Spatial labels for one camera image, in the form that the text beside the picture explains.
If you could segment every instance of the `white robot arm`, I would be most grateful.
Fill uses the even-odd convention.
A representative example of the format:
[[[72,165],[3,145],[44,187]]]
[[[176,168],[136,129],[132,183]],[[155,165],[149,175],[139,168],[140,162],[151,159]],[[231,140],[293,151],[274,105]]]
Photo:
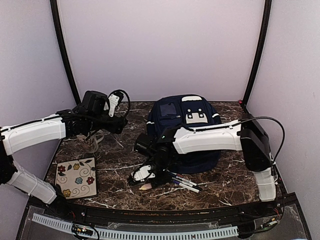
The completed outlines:
[[[151,161],[131,173],[129,182],[135,184],[156,178],[176,155],[214,150],[243,151],[245,165],[255,177],[260,200],[273,201],[276,186],[269,137],[257,121],[250,120],[252,118],[250,114],[244,114],[241,120],[223,124],[192,128],[179,126],[166,129],[159,139],[141,134],[134,149],[151,157]]]
[[[72,110],[63,110],[20,125],[1,127],[0,184],[12,185],[48,205],[59,196],[63,198],[57,187],[25,170],[13,160],[12,154],[46,141],[78,134],[87,136],[100,129],[120,134],[128,121],[126,115],[118,117],[114,116],[114,112],[124,98],[123,93],[128,98],[122,90],[112,92],[109,97],[97,91],[87,91],[82,103]]]

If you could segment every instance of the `marker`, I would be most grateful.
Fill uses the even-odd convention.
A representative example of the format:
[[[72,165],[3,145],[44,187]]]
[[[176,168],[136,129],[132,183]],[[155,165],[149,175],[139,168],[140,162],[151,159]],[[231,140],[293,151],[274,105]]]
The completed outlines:
[[[178,174],[178,173],[174,173],[174,172],[171,172],[171,171],[168,171],[168,170],[167,170],[167,172],[168,172],[169,175],[171,175],[171,176],[173,176],[173,177],[175,177],[175,178],[177,178],[177,179],[180,179],[180,180],[182,180],[182,181],[185,182],[185,183],[191,184],[191,185],[193,185],[193,186],[197,186],[197,185],[198,185],[198,184],[196,184],[196,183],[194,183],[194,182],[192,182],[192,181],[189,181],[189,180],[183,178],[183,176],[180,175],[180,174]]]
[[[173,179],[173,180],[176,180],[176,181],[178,181],[178,182],[180,182],[180,183],[182,183],[182,184],[185,184],[185,185],[187,185],[187,186],[189,186],[189,187],[191,187],[191,188],[194,188],[194,189],[197,189],[197,190],[199,190],[199,191],[202,191],[202,188],[201,188],[201,187],[194,186],[194,185],[192,185],[192,184],[190,184],[190,183],[188,183],[188,182],[185,182],[184,180],[178,179],[178,178],[176,178],[176,177],[173,177],[172,179]]]
[[[177,185],[179,185],[179,186],[181,186],[181,187],[183,187],[183,188],[189,189],[189,190],[191,190],[191,191],[193,191],[193,192],[199,193],[199,190],[198,190],[198,189],[195,189],[195,188],[193,188],[193,187],[191,187],[191,186],[185,185],[185,184],[183,184],[182,182],[179,182],[179,181],[177,181],[177,180],[173,180],[173,183],[174,183],[174,184],[177,184]]]

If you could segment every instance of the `navy blue backpack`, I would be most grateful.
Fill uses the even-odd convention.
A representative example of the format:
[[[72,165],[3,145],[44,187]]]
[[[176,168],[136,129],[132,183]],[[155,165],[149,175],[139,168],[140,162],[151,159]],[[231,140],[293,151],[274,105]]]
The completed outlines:
[[[149,136],[157,138],[167,128],[216,124],[221,124],[221,119],[214,107],[203,97],[189,94],[156,101],[148,115],[146,129]],[[220,153],[219,150],[210,150],[181,154],[169,170],[179,174],[202,173],[217,165]]]

